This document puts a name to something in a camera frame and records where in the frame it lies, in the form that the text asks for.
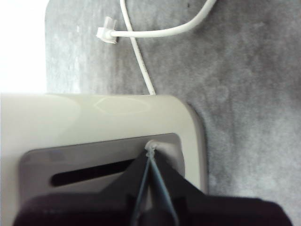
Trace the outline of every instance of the power cord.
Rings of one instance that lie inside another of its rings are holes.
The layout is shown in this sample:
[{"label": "power cord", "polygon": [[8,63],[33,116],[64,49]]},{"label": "power cord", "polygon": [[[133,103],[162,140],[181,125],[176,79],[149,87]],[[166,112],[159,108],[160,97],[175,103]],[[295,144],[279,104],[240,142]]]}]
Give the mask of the power cord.
[{"label": "power cord", "polygon": [[155,30],[155,31],[142,31],[142,32],[134,32],[128,13],[127,13],[127,7],[125,0],[120,0],[120,7],[122,16],[124,19],[124,22],[127,27],[127,31],[116,31],[116,20],[113,20],[110,17],[106,17],[104,21],[104,26],[99,27],[97,30],[97,37],[100,38],[102,41],[107,43],[117,43],[117,37],[129,37],[140,67],[140,70],[142,72],[145,84],[147,86],[147,89],[150,93],[150,95],[155,95],[155,89],[152,85],[150,76],[147,72],[147,69],[145,67],[138,43],[136,38],[156,38],[156,37],[165,37],[175,34],[180,34],[183,32],[186,32],[192,28],[194,28],[196,25],[201,23],[206,16],[209,14],[210,10],[212,9],[213,5],[216,3],[217,0],[207,0],[205,4],[203,5],[202,9],[199,11],[199,13],[189,22],[182,24],[177,27],[167,28],[163,30]]}]

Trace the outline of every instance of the white plug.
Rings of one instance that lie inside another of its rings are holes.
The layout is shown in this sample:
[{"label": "white plug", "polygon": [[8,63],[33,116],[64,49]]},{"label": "white plug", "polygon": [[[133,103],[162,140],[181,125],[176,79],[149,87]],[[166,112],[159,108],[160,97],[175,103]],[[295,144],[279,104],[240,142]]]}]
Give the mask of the white plug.
[{"label": "white plug", "polygon": [[116,44],[117,37],[111,36],[111,32],[115,31],[116,22],[117,20],[114,20],[111,17],[106,16],[104,20],[104,25],[103,27],[99,27],[97,29],[96,36],[104,42]]}]

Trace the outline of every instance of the black plastic part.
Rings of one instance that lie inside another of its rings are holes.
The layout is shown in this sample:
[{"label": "black plastic part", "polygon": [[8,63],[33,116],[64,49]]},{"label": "black plastic part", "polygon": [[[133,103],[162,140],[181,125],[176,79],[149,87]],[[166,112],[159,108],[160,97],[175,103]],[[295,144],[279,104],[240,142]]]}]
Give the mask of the black plastic part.
[{"label": "black plastic part", "polygon": [[[292,226],[275,203],[204,195],[169,166],[162,155],[156,153],[155,159],[182,226]],[[22,207],[14,226],[129,225],[146,160],[144,152],[100,193],[34,198]],[[150,222],[171,225],[170,216],[160,208],[145,212],[139,222],[141,226]]]}]

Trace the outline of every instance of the bright light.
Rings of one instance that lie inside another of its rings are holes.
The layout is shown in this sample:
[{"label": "bright light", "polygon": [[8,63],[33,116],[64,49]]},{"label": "bright light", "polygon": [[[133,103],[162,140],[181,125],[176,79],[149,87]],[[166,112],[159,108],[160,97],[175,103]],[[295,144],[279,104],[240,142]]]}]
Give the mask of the bright light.
[{"label": "bright light", "polygon": [[1,92],[46,92],[44,21],[48,1],[0,1]]}]

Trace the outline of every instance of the gray panel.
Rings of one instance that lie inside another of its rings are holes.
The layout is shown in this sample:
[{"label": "gray panel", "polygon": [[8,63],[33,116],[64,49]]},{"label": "gray panel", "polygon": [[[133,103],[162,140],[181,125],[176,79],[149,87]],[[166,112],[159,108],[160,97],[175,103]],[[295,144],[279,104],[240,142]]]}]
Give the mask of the gray panel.
[{"label": "gray panel", "polygon": [[181,163],[179,173],[184,176],[181,141],[176,134],[38,149],[27,152],[20,160],[21,204],[37,195],[54,192],[99,192],[116,179],[120,173],[63,186],[52,186],[50,179],[53,175],[62,172],[134,159],[144,150],[145,144],[152,139],[174,144],[174,151],[180,154],[178,160]]}]

